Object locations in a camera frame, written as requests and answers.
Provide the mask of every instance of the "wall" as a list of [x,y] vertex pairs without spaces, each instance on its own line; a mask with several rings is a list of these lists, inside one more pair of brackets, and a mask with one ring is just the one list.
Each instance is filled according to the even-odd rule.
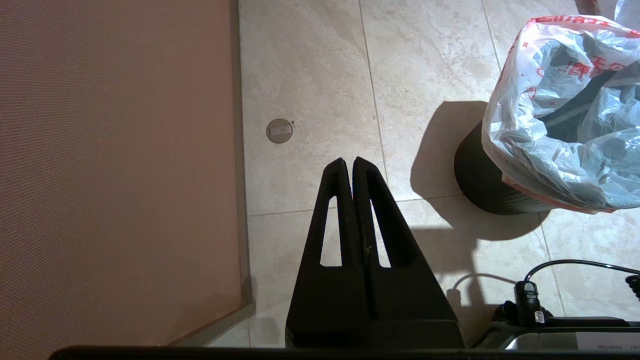
[[0,357],[164,345],[238,309],[228,1],[0,14]]

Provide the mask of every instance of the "floor drain cover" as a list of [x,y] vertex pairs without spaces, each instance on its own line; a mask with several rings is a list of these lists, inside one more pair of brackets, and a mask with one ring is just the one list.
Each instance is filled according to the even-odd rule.
[[267,125],[267,137],[272,142],[286,142],[291,135],[293,135],[293,126],[285,119],[275,119]]

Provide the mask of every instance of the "trash can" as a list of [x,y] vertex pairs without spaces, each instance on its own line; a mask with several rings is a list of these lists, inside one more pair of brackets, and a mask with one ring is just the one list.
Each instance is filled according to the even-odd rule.
[[531,19],[454,169],[496,214],[640,207],[640,32],[603,17]]

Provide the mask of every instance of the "black trash can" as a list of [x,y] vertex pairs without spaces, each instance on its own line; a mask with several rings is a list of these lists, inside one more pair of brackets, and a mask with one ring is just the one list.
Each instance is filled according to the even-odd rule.
[[469,201],[487,212],[516,215],[556,208],[502,182],[502,171],[482,148],[482,122],[458,147],[454,171],[458,185]]

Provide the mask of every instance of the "tile floor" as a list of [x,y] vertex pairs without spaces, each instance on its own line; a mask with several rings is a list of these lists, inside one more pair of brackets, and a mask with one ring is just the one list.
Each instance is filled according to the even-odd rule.
[[[531,17],[574,13],[572,0],[241,0],[257,310],[211,346],[284,345],[320,177],[338,157],[361,156],[380,168],[468,342],[512,297],[510,282],[538,263],[584,258],[640,267],[640,209],[500,217],[469,203],[454,178],[455,150],[481,120],[519,29]],[[278,117],[295,125],[279,145],[265,136]],[[335,210],[328,219],[325,241],[335,244]],[[326,253],[336,261],[335,251]],[[624,277],[565,265],[534,281],[555,315],[640,320]]]

